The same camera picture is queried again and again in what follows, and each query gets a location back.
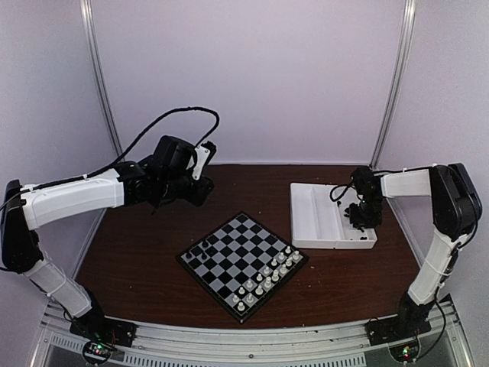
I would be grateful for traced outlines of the black white chessboard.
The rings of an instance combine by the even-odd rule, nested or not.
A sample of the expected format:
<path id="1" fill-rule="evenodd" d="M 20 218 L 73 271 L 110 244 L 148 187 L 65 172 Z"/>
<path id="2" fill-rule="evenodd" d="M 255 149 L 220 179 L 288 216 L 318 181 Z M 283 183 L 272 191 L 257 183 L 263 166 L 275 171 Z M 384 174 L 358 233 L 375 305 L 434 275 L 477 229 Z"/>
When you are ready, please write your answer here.
<path id="1" fill-rule="evenodd" d="M 202 247 L 202 242 L 209 243 L 207 248 Z M 306 260 L 298 269 L 292 270 L 285 280 L 277 288 L 273 289 L 264 300 L 260 300 L 256 307 L 252 307 L 243 317 L 240 317 L 226 302 L 231 290 L 226 287 L 228 282 L 237 287 L 239 280 L 244 278 L 244 271 L 251 271 L 254 266 L 258 269 L 262 263 L 267 262 L 279 250 L 286 245 L 293 250 L 299 250 L 288 243 L 278 234 L 272 232 L 265 225 L 259 223 L 245 212 L 240 212 L 203 236 L 176 256 L 176 261 L 196 280 L 196 282 L 234 319 L 240 324 L 247 322 L 257 311 L 263 307 L 293 276 L 308 262 L 309 256 L 303 253 Z M 186 253 L 191 252 L 193 258 L 186 259 Z M 208 258 L 201 260 L 202 253 L 206 252 Z"/>

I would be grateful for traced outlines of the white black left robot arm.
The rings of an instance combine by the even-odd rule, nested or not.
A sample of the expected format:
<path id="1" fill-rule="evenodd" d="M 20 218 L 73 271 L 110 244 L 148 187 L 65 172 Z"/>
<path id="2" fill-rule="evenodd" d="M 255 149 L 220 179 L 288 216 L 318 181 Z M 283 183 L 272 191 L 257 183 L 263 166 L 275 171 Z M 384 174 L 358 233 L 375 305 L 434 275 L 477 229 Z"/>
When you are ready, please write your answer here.
<path id="1" fill-rule="evenodd" d="M 139 162 L 115 163 L 98 174 L 59 183 L 9 182 L 1 218 L 1 256 L 5 270 L 21 274 L 37 285 L 71 317 L 78 319 L 81 328 L 93 339 L 105 338 L 110 324 L 102 317 L 94 296 L 47 255 L 40 244 L 39 229 L 90 213 L 141 203 L 153 209 L 176 200 L 201 206 L 213 189 L 212 180 L 203 171 L 216 151 L 210 141 L 192 145 L 165 135 L 154 152 Z"/>

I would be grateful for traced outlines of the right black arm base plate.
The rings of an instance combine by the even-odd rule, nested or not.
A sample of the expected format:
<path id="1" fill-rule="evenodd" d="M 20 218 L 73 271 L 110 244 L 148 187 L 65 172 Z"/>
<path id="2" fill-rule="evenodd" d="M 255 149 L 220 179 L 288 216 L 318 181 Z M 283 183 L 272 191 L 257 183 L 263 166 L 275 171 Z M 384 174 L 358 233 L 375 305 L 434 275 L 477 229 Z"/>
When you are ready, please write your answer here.
<path id="1" fill-rule="evenodd" d="M 401 301 L 397 314 L 392 317 L 366 322 L 365 331 L 372 346 L 393 343 L 427 333 L 432 327 L 427 320 L 434 302 L 417 305 L 410 300 Z"/>

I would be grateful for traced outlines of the white plastic divided tray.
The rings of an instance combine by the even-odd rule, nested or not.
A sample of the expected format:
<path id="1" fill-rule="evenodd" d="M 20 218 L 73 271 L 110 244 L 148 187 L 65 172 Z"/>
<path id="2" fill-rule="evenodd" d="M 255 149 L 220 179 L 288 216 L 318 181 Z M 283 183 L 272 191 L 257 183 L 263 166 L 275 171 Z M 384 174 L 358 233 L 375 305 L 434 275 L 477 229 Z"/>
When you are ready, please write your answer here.
<path id="1" fill-rule="evenodd" d="M 291 242 L 308 249 L 370 249 L 377 242 L 373 229 L 356 229 L 346 209 L 358 203 L 350 189 L 337 202 L 330 198 L 332 185 L 291 183 Z"/>

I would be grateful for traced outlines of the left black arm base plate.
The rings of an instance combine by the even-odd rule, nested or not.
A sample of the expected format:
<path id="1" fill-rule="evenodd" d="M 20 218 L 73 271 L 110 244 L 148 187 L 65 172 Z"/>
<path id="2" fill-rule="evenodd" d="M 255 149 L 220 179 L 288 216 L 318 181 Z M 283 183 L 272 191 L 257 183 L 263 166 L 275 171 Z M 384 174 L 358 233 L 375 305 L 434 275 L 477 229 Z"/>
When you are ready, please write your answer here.
<path id="1" fill-rule="evenodd" d="M 100 308 L 92 307 L 81 317 L 74 317 L 70 332 L 108 346 L 131 347 L 137 331 L 135 323 L 108 318 Z"/>

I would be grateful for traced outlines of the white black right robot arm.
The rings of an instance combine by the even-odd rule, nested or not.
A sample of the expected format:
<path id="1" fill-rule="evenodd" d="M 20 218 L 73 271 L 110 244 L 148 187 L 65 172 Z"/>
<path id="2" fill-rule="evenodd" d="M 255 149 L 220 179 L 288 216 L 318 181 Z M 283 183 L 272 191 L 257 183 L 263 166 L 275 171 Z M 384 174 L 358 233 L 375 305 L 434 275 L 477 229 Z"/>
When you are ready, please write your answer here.
<path id="1" fill-rule="evenodd" d="M 383 200 L 427 196 L 431 199 L 433 237 L 419 274 L 400 301 L 391 329 L 408 337 L 421 324 L 444 281 L 449 278 L 458 252 L 474 237 L 482 216 L 482 203 L 462 163 L 434 164 L 402 171 L 373 171 L 360 167 L 350 186 L 360 201 L 346 209 L 356 229 L 374 229 L 382 223 Z"/>

